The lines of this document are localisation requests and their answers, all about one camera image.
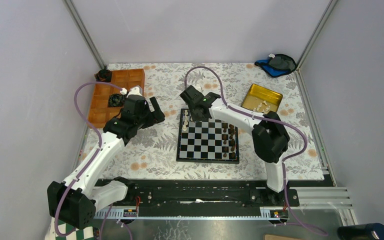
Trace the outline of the gold metal tin box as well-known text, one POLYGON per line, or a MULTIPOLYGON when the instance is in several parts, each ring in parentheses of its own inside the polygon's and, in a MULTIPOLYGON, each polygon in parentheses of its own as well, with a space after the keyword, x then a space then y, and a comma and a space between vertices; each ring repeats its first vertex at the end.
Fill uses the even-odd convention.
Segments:
POLYGON ((241 107, 247 110, 264 113, 277 112, 283 95, 263 86, 252 84, 248 89, 241 107))

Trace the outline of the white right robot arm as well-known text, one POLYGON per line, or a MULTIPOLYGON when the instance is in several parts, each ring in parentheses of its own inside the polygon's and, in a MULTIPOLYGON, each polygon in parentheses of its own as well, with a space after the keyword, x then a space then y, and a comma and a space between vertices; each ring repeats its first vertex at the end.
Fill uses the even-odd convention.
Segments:
POLYGON ((216 93, 203 95, 192 85, 179 96, 186 103, 195 122, 221 120, 244 130, 252 137, 254 152, 264 161, 267 172, 267 201, 273 206, 281 205, 287 199, 287 194, 280 158, 288 149, 290 137, 279 116, 273 111, 268 114, 253 113, 228 104, 216 93))

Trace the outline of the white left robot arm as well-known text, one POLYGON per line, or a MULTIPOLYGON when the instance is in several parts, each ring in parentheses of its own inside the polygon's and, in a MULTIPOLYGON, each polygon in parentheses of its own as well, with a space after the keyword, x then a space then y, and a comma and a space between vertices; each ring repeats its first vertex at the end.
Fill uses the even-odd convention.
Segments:
POLYGON ((95 150, 62 182, 53 181, 49 185, 49 214, 56 221, 84 229, 103 208, 115 202, 124 206, 132 204, 135 192, 128 179, 116 177, 104 186, 96 186, 96 183, 110 160, 139 130, 164 120, 165 115, 155 97, 146 100, 141 95, 128 96, 120 113, 105 124, 95 150))

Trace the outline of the black white chess board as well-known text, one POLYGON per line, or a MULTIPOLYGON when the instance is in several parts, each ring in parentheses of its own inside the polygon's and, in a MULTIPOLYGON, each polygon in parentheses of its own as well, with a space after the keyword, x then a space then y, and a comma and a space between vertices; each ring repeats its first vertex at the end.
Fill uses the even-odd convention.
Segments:
POLYGON ((179 134, 177 140, 176 160, 189 163, 220 163, 239 164, 239 136, 236 126, 236 154, 235 161, 222 158, 222 123, 225 121, 210 118, 203 121, 193 121, 188 110, 188 118, 180 110, 179 134), (184 120, 188 120, 187 130, 183 131, 184 120))

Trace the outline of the dark chess pieces row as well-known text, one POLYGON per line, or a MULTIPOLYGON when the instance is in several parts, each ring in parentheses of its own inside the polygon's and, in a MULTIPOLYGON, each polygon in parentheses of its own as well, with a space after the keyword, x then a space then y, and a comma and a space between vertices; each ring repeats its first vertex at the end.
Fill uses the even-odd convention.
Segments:
POLYGON ((222 158, 227 161, 237 160, 236 128, 227 122, 221 123, 222 158))

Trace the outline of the green white rolled chess mat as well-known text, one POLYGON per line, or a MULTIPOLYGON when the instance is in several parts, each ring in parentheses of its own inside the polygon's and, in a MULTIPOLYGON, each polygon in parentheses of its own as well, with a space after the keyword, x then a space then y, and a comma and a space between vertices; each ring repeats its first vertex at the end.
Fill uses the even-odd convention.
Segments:
POLYGON ((65 234, 66 232, 70 232, 73 229, 74 231, 67 236, 59 236, 55 230, 54 220, 55 219, 52 218, 49 231, 44 237, 45 240, 95 240, 96 239, 94 235, 95 229, 92 226, 86 227, 84 229, 77 229, 69 224, 66 224, 61 220, 58 221, 58 229, 61 233, 65 234))

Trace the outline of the dark rolled cloth in tray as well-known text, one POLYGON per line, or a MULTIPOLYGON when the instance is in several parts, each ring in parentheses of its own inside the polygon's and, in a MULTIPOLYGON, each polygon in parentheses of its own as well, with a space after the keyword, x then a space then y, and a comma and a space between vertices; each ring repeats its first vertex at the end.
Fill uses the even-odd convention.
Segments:
POLYGON ((122 107, 124 105, 125 97, 120 93, 114 93, 108 98, 108 107, 122 107))

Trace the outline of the floral white table mat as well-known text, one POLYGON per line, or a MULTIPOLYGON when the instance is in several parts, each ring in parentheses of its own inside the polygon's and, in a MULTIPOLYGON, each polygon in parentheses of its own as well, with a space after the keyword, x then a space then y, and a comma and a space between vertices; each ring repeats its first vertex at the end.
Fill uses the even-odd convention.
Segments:
POLYGON ((323 180, 321 157, 294 74, 272 78, 254 63, 111 63, 110 70, 143 69, 146 98, 155 97, 165 120, 140 130, 109 162, 104 179, 122 176, 127 179, 226 179, 264 180, 264 162, 254 152, 253 140, 243 130, 238 132, 239 163, 178 162, 177 146, 180 98, 188 82, 203 94, 224 93, 229 104, 241 105, 250 86, 256 84, 282 94, 278 108, 280 119, 306 134, 304 153, 286 161, 289 180, 323 180))

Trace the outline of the orange wooden divided tray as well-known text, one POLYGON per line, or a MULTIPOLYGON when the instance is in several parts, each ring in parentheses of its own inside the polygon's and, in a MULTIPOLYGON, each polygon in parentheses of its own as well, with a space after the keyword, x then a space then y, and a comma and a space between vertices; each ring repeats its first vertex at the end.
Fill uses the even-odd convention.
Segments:
MULTIPOLYGON (((128 91, 136 86, 144 88, 145 71, 142 68, 112 70, 110 83, 128 91)), ((119 93, 119 89, 109 85, 96 84, 94 86, 88 121, 97 129, 103 128, 107 121, 120 112, 120 106, 109 107, 110 96, 119 93)))

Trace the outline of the dark rolled cloth corner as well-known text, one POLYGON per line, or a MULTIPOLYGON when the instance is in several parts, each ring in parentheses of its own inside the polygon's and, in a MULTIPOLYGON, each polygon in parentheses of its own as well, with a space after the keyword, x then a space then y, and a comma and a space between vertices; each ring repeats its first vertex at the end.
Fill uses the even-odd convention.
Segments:
POLYGON ((95 75, 95 80, 97 82, 106 82, 110 83, 112 80, 112 71, 108 69, 101 69, 95 75))

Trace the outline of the blue black cloth bundle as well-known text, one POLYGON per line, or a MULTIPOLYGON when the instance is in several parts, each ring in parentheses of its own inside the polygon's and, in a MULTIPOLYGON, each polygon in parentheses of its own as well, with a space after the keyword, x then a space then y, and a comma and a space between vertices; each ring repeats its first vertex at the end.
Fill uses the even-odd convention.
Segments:
POLYGON ((272 78, 289 75, 297 69, 295 60, 281 53, 271 53, 267 59, 257 60, 254 65, 261 68, 272 78))

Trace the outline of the dark cylinder bottle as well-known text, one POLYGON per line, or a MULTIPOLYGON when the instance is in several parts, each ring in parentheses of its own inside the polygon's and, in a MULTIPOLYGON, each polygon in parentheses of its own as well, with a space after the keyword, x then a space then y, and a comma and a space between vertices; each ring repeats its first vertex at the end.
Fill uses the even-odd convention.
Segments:
POLYGON ((341 226, 337 229, 341 240, 384 240, 384 225, 381 223, 367 223, 341 226))

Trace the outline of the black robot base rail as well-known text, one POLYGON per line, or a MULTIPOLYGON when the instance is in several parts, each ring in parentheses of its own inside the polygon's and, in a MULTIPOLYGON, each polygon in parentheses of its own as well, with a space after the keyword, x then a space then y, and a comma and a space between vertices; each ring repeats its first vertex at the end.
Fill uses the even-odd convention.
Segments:
POLYGON ((276 193, 264 180, 134 179, 115 207, 132 207, 139 217, 257 217, 267 207, 300 205, 295 189, 276 193))

